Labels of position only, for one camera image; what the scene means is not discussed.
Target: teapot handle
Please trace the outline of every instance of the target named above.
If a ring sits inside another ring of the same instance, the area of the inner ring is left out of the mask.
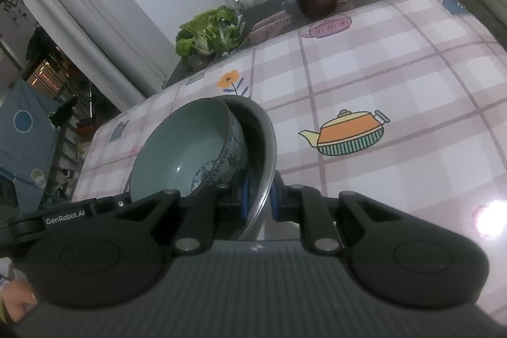
[[[382,125],[391,122],[391,120],[387,116],[385,116],[382,112],[380,112],[378,109],[375,111],[375,116],[378,116],[383,121],[381,122]]]

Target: checkered tablecloth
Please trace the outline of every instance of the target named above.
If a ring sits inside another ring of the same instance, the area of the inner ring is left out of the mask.
[[[507,228],[492,229],[507,224],[507,211],[488,209],[507,205],[507,53],[456,0],[388,0],[347,16],[340,33],[280,36],[102,126],[74,201],[123,192],[139,149],[177,108],[244,93],[273,122],[286,184],[327,196],[355,190],[465,234],[490,259],[480,304],[507,321]],[[342,109],[380,110],[391,122],[378,143],[347,156],[324,156],[298,135]]]

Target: hand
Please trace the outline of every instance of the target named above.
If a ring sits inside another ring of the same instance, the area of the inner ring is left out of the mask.
[[[21,321],[26,315],[26,305],[37,305],[34,290],[26,281],[11,281],[2,290],[7,312],[14,322]]]

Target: teapot spout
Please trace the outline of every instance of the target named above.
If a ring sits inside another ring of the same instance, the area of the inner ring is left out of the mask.
[[[317,147],[317,140],[319,138],[319,134],[313,131],[304,130],[301,132],[298,132],[299,135],[303,136],[311,147],[316,148]]]

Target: metal bolt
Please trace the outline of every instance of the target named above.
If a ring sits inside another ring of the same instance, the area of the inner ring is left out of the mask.
[[[174,246],[180,251],[190,252],[199,248],[201,243],[195,238],[180,238],[174,243]]]
[[[336,239],[320,238],[315,241],[315,248],[323,252],[335,251],[340,247],[340,243]]]

